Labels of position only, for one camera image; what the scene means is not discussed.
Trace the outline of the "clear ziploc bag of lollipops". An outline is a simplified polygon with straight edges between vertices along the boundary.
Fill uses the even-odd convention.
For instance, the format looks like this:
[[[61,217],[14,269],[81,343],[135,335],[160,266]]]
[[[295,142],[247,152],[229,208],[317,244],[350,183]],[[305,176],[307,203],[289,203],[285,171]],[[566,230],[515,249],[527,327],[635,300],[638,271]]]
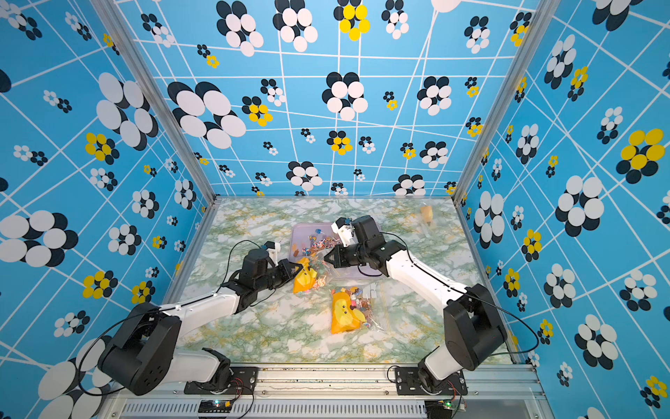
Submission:
[[[420,218],[422,223],[429,228],[436,226],[436,213],[434,212],[434,206],[428,203],[422,203],[420,206]]]

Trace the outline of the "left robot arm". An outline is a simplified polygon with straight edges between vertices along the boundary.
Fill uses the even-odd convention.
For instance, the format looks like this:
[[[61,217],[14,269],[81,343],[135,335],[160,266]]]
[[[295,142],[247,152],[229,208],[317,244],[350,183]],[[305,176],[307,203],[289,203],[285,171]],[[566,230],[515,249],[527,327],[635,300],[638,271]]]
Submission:
[[[240,314],[260,293],[290,283],[305,267],[253,249],[241,269],[215,291],[173,305],[141,303],[119,325],[106,344],[99,370],[136,396],[144,396],[165,382],[186,382],[209,393],[232,386],[230,359],[212,348],[182,351],[183,336],[212,321]]]

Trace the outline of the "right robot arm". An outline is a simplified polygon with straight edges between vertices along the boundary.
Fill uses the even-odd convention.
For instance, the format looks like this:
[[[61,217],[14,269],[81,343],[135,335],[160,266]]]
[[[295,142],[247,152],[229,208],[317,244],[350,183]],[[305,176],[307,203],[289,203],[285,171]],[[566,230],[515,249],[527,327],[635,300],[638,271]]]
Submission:
[[[334,268],[367,265],[400,281],[441,314],[444,342],[418,363],[418,378],[430,394],[443,390],[451,375],[473,371],[507,340],[499,307],[485,286],[466,286],[440,274],[411,253],[400,237],[380,231],[369,216],[339,218],[332,231],[340,239],[325,256]]]

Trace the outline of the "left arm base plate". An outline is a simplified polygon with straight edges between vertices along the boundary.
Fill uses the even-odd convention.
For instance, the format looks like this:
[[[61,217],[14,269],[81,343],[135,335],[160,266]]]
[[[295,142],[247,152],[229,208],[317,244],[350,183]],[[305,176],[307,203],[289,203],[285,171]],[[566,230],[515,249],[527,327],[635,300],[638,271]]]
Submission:
[[[258,367],[232,366],[217,373],[209,382],[187,382],[186,395],[242,396],[252,395],[258,382]]]

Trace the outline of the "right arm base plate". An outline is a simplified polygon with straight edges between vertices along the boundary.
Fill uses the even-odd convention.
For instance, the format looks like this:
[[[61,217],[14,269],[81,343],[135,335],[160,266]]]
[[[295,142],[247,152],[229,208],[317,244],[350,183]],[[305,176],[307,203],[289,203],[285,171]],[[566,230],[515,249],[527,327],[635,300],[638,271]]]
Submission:
[[[425,368],[392,366],[387,378],[399,396],[467,396],[468,388],[462,371],[443,380],[434,378]]]

